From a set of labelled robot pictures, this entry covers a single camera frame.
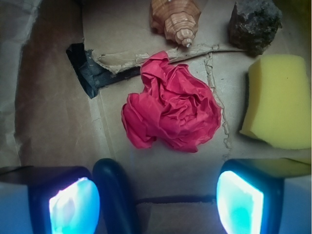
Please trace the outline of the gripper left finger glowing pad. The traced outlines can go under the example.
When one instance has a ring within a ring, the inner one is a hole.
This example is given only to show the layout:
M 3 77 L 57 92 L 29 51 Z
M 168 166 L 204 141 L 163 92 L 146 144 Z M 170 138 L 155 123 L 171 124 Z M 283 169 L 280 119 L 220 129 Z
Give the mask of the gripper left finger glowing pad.
M 93 234 L 99 193 L 82 166 L 0 169 L 2 234 Z

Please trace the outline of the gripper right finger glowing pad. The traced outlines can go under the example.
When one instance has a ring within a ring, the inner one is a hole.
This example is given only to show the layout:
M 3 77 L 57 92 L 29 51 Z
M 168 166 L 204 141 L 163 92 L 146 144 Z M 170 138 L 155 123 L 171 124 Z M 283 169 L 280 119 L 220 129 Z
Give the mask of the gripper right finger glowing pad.
M 216 186 L 228 234 L 310 234 L 312 170 L 293 159 L 230 159 Z

